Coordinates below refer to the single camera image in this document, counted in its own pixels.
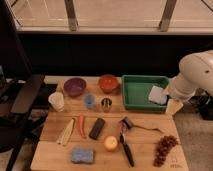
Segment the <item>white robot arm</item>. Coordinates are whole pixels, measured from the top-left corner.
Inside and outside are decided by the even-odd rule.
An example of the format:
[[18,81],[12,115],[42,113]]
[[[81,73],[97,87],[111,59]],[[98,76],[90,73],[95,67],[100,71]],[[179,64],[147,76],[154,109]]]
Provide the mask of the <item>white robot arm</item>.
[[213,50],[192,53],[180,60],[178,75],[170,80],[165,89],[170,96],[166,114],[176,114],[197,89],[213,96]]

